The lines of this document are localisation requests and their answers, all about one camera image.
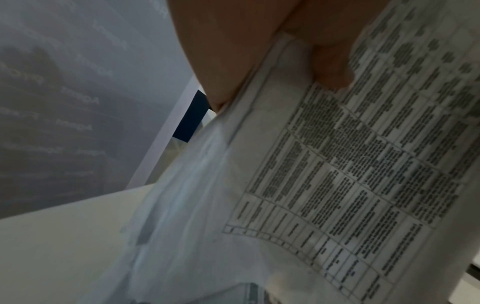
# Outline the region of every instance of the skin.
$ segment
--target skin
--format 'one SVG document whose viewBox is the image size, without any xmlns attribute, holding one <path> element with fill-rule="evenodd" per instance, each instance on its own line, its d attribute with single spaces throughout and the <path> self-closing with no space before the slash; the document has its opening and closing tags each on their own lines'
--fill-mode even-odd
<svg viewBox="0 0 480 304">
<path fill-rule="evenodd" d="M 349 54 L 388 0 L 169 0 L 178 39 L 218 111 L 232 100 L 279 31 L 313 45 L 311 67 L 328 89 L 354 79 Z"/>
</svg>

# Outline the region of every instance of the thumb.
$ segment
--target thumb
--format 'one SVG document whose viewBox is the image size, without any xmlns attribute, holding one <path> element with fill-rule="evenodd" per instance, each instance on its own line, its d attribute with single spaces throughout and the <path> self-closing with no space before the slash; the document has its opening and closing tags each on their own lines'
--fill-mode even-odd
<svg viewBox="0 0 480 304">
<path fill-rule="evenodd" d="M 328 46 L 314 46 L 311 65 L 315 80 L 326 89 L 348 87 L 355 78 L 349 55 L 355 38 Z"/>
</svg>

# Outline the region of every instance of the dark blue object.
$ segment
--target dark blue object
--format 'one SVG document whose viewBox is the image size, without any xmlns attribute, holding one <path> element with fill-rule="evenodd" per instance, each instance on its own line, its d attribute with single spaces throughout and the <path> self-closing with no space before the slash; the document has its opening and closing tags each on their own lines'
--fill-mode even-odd
<svg viewBox="0 0 480 304">
<path fill-rule="evenodd" d="M 197 91 L 188 110 L 176 128 L 173 137 L 189 142 L 209 108 L 209 102 L 205 94 Z"/>
</svg>

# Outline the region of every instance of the hand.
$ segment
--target hand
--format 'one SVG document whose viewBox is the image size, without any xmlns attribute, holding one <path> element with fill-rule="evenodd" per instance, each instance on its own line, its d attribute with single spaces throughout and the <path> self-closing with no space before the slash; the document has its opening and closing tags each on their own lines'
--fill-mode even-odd
<svg viewBox="0 0 480 304">
<path fill-rule="evenodd" d="M 180 43 L 214 111 L 287 32 L 313 45 L 311 65 L 326 88 L 348 86 L 353 43 L 388 0 L 169 0 Z"/>
</svg>

